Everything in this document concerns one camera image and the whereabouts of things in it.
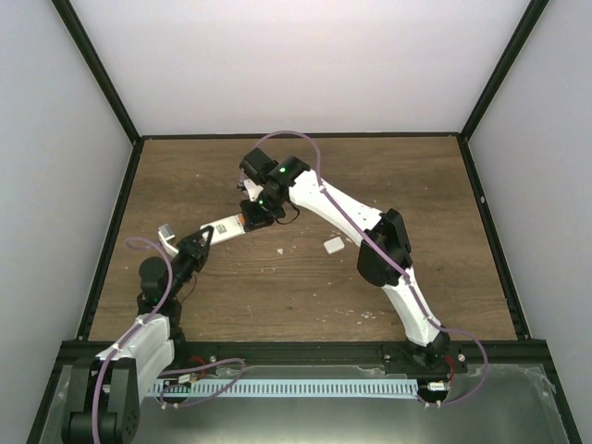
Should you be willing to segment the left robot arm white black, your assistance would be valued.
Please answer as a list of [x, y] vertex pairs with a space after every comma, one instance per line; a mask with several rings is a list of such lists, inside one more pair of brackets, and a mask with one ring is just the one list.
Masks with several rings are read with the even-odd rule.
[[128, 239], [133, 248], [157, 252], [139, 268], [138, 315], [113, 344], [72, 365], [61, 426], [63, 442], [130, 443], [139, 426], [142, 400], [160, 373], [176, 374], [188, 365], [176, 296], [203, 269], [214, 234], [214, 227], [205, 225], [171, 246], [173, 237], [162, 226], [158, 242]]

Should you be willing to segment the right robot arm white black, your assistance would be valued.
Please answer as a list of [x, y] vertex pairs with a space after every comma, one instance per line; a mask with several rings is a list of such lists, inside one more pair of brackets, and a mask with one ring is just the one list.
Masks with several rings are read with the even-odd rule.
[[241, 160], [240, 171], [253, 183], [242, 185], [249, 193], [240, 203], [247, 231], [277, 223], [286, 204], [326, 220], [358, 247], [360, 276], [388, 296], [403, 324], [413, 366], [430, 373], [443, 363], [450, 335], [419, 289], [411, 243], [397, 210], [383, 212], [356, 201], [295, 156], [279, 163], [254, 148]]

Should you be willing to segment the white battery cover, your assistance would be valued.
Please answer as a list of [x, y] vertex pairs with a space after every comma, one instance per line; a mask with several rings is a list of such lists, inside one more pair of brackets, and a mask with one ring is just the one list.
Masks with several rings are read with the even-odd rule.
[[333, 237], [326, 240], [323, 243], [323, 246], [327, 254], [331, 255], [342, 251], [345, 248], [345, 243], [341, 237]]

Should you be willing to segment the white remote control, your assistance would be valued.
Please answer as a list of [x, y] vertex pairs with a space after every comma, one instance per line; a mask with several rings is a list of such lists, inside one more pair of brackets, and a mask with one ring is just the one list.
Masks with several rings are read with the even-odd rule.
[[212, 245], [232, 240], [245, 233], [238, 220], [238, 215], [228, 216], [214, 222], [206, 223], [200, 226], [200, 229], [204, 227], [213, 227], [215, 230]]

